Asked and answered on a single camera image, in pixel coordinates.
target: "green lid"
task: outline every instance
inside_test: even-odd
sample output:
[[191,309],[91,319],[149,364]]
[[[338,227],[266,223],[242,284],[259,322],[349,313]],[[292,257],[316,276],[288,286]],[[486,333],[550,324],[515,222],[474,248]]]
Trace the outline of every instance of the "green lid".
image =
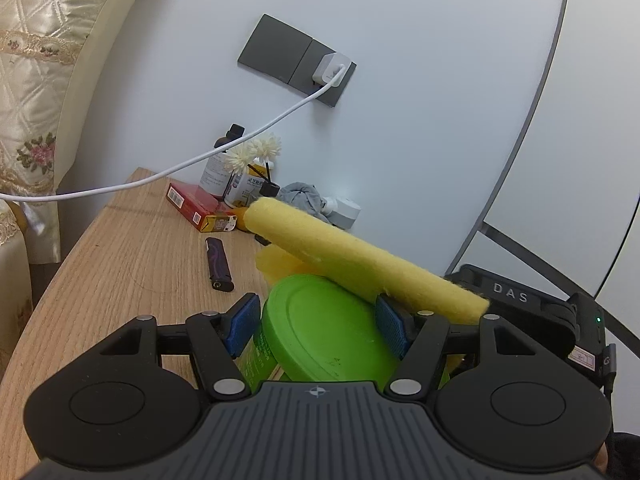
[[271,290],[262,330],[292,381],[376,381],[398,366],[373,307],[321,276],[295,274]]

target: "green container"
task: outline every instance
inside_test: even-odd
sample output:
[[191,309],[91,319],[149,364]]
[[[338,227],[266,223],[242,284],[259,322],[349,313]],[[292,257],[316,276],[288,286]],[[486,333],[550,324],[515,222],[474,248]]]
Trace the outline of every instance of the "green container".
[[326,278],[295,274],[271,290],[236,364],[254,391],[263,380],[375,381],[382,389],[398,359],[370,304]]

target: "gray fabric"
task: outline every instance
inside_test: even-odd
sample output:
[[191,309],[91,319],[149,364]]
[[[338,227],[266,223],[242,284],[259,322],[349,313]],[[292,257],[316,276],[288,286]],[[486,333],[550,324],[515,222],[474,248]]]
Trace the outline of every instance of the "gray fabric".
[[304,182],[289,184],[280,189],[277,199],[285,204],[291,204],[293,207],[309,213],[327,224],[331,223],[320,212],[322,210],[322,197],[311,184],[305,184]]

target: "lighter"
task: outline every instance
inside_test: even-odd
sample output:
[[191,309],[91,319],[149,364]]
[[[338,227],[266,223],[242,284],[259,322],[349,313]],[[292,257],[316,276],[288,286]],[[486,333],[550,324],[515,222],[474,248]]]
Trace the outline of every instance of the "lighter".
[[207,238],[207,262],[209,263],[209,279],[213,288],[223,292],[234,290],[222,240]]

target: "wooden table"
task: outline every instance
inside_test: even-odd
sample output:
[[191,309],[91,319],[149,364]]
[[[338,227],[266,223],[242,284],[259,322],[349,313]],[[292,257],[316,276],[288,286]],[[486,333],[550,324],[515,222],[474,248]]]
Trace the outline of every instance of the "wooden table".
[[[148,176],[138,169],[131,176]],[[232,293],[213,290],[205,238],[164,198],[167,179],[116,193],[66,258],[44,293],[0,384],[0,480],[26,473],[37,457],[22,409],[40,383],[139,314],[182,323],[203,310],[224,312],[246,292],[266,297],[255,269],[260,245],[240,231],[223,240]],[[193,383],[188,357],[162,359]]]

